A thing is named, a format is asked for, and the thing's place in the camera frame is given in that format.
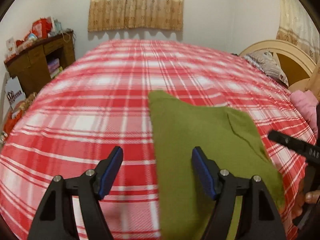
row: headboard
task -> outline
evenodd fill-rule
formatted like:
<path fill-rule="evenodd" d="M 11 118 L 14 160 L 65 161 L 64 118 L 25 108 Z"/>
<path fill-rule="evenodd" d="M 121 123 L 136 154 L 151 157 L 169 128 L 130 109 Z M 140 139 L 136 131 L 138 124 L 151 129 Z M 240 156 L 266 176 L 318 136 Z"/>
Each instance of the headboard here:
<path fill-rule="evenodd" d="M 305 87 L 316 68 L 316 63 L 308 54 L 297 46 L 282 40 L 257 42 L 242 51 L 240 56 L 260 50 L 269 50 L 273 53 L 275 61 L 280 64 L 288 77 L 291 92 L 300 89 L 301 86 Z"/>

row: white wall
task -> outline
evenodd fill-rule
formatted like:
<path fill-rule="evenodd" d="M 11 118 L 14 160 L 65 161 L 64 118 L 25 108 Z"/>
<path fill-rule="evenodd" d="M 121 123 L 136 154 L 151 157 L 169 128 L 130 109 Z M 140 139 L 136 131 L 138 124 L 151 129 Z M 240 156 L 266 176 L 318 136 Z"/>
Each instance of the white wall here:
<path fill-rule="evenodd" d="M 183 31 L 152 29 L 88 33 L 90 0 L 55 0 L 54 15 L 77 36 L 76 58 L 109 39 L 175 40 L 227 50 L 234 0 L 184 0 Z"/>
<path fill-rule="evenodd" d="M 41 17 L 49 16 L 52 0 L 15 0 L 4 18 L 0 22 L 0 88 L 3 84 L 4 54 L 6 53 L 6 40 L 12 36 L 18 40 L 23 39 L 32 27 L 32 23 Z M 5 98 L 4 115 L 10 105 Z"/>
<path fill-rule="evenodd" d="M 239 54 L 248 46 L 275 39 L 280 23 L 280 0 L 236 0 L 228 51 Z"/>
<path fill-rule="evenodd" d="M 0 87 L 5 41 L 12 36 L 23 38 L 41 17 L 54 16 L 64 28 L 75 31 L 76 58 L 110 39 L 174 40 L 240 53 L 257 41 L 274 39 L 280 19 L 280 0 L 184 0 L 182 32 L 133 29 L 88 33 L 89 5 L 90 0 L 15 0 L 0 22 Z"/>

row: red plaid bedsheet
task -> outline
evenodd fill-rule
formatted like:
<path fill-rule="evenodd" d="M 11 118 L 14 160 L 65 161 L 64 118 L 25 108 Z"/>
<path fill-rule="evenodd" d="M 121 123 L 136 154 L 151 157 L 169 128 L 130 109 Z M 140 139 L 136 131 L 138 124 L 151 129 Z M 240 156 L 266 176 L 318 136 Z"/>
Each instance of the red plaid bedsheet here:
<path fill-rule="evenodd" d="M 241 57 L 172 41 L 115 40 L 101 44 L 48 84 L 16 125 L 0 155 L 0 213 L 27 239 L 36 208 L 54 175 L 79 176 L 115 145 L 124 161 L 111 194 L 101 202 L 115 239 L 157 239 L 158 186 L 148 92 L 162 89 L 198 106 L 228 104 L 248 112 L 284 178 L 282 214 L 290 210 L 304 159 L 267 139 L 273 128 L 315 143 L 289 92 Z M 81 239 L 79 201 L 73 199 Z"/>

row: finger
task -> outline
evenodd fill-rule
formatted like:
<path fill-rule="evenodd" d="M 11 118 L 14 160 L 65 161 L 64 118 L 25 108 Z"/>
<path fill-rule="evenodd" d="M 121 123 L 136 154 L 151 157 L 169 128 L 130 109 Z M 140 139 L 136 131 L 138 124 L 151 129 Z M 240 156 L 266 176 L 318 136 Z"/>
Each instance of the finger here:
<path fill-rule="evenodd" d="M 304 187 L 304 179 L 300 180 L 299 182 L 298 193 L 303 191 L 303 187 Z"/>
<path fill-rule="evenodd" d="M 292 212 L 292 219 L 295 219 L 296 217 L 299 217 L 301 215 L 302 215 L 302 208 L 298 208 L 294 212 Z"/>
<path fill-rule="evenodd" d="M 295 205 L 302 207 L 303 204 L 305 203 L 304 198 L 305 198 L 305 196 L 302 192 L 298 193 L 296 196 Z"/>
<path fill-rule="evenodd" d="M 316 204 L 318 201 L 318 198 L 320 196 L 320 190 L 308 192 L 306 194 L 306 203 L 308 204 Z"/>

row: desk drawer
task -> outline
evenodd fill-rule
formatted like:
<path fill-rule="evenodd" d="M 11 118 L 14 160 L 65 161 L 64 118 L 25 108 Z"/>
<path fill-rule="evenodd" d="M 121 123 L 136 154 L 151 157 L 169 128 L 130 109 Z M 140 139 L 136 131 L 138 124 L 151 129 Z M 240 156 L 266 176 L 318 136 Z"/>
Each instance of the desk drawer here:
<path fill-rule="evenodd" d="M 67 54 L 74 54 L 74 50 L 73 50 L 73 43 L 69 42 L 69 43 L 64 43 L 64 51 Z"/>
<path fill-rule="evenodd" d="M 39 46 L 37 48 L 34 48 L 28 52 L 30 63 L 36 63 L 38 60 L 45 57 L 43 46 Z"/>
<path fill-rule="evenodd" d="M 56 41 L 52 41 L 44 47 L 44 54 L 49 55 L 50 53 L 54 52 L 55 50 L 63 47 L 63 39 L 58 39 Z"/>
<path fill-rule="evenodd" d="M 67 67 L 69 67 L 71 64 L 73 64 L 76 61 L 74 53 L 65 54 L 65 57 L 66 57 Z"/>
<path fill-rule="evenodd" d="M 23 71 L 25 68 L 31 67 L 28 54 L 18 55 L 15 60 L 7 66 L 7 70 L 11 77 L 17 75 L 17 73 Z"/>
<path fill-rule="evenodd" d="M 29 72 L 32 76 L 32 83 L 36 87 L 34 92 L 39 93 L 40 90 L 51 81 L 46 61 L 39 61 L 36 64 L 33 64 L 31 68 L 29 68 Z"/>
<path fill-rule="evenodd" d="M 32 80 L 32 75 L 29 71 L 29 69 L 25 69 L 23 71 L 20 71 L 15 75 L 18 77 L 21 88 L 23 92 L 26 94 L 26 97 L 28 97 L 33 92 L 36 92 L 36 86 Z"/>

